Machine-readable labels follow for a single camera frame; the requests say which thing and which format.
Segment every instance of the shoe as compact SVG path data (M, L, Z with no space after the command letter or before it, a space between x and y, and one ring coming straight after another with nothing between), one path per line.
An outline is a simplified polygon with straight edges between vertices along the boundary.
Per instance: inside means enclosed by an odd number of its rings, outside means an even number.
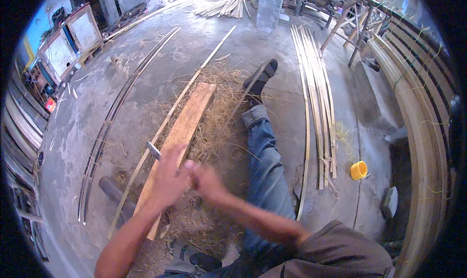
M202 253L186 239L179 238L174 244L173 260L164 273L194 274L199 272L199 268L211 272L220 267L222 262L219 259Z
M246 90L251 85L247 94L247 100L250 109L256 105L262 104L261 92L268 80L276 74L278 67L277 60L270 59L263 63L248 79L243 83Z

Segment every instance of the jeans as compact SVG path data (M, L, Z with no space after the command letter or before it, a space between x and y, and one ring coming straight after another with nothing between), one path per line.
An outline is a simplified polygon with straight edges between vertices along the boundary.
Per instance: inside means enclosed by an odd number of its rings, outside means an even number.
M295 219L289 188L283 176L281 155L277 152L276 138L266 108L256 105L243 113L242 119L248 128L248 150L257 157L249 156L247 201L277 215ZM247 229L240 257L231 265L203 275L165 273L158 277L256 277L292 258L292 252Z

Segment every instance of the bamboo strip bundle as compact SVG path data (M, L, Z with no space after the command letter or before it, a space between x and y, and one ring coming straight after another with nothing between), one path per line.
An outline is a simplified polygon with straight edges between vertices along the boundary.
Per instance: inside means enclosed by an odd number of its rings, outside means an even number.
M318 149L318 188L323 189L328 186L330 174L332 178L337 176L334 105L329 79L322 56L310 31L296 25L292 25L291 31L299 65L303 65L303 74L310 94Z
M220 0L212 5L196 10L195 15L211 17L214 15L242 18L244 0Z
M440 235L447 204L445 147L434 106L420 88L409 65L381 38L368 40L389 79L407 127L412 163L409 223L396 265L401 277L413 275Z

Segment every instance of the wooden frame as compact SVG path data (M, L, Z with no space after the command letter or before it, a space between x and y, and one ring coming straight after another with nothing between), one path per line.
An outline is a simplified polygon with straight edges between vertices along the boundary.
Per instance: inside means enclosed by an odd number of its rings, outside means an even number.
M68 49L68 52L72 55L71 57L73 58L73 61L69 62L69 65L61 74L59 74L52 66L50 62L50 57L52 57L52 53L48 51L56 40L64 41L64 46ZM78 62L78 58L76 57L72 46L68 42L68 39L62 27L56 30L54 35L39 48L38 56L42 64L44 65L45 70L49 73L49 76L52 78L56 85L59 85L62 82L62 79L66 77L68 72L70 72L75 66L75 64Z
M94 27L95 31L95 37L96 40L90 44L91 47L85 49L85 42L82 42L83 38L81 38L80 34L76 32L73 23L81 19L83 16L88 16L88 20L90 21L90 25ZM70 17L66 19L66 25L68 29L70 30L70 33L78 47L78 49L81 51L82 55L85 55L86 53L89 53L91 50L95 49L98 45L102 45L103 39L102 35L99 31L99 27L97 26L96 19L94 18L94 15L92 14L92 9L90 7L89 3L86 3L84 6L80 7L76 12L74 12Z

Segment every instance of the yellow cup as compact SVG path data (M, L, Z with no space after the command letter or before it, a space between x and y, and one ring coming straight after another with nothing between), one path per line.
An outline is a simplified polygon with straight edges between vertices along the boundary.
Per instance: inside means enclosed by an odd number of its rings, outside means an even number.
M367 165L362 160L356 164L353 164L350 167L350 176L354 180L358 180L358 179L365 177L367 173L368 173Z

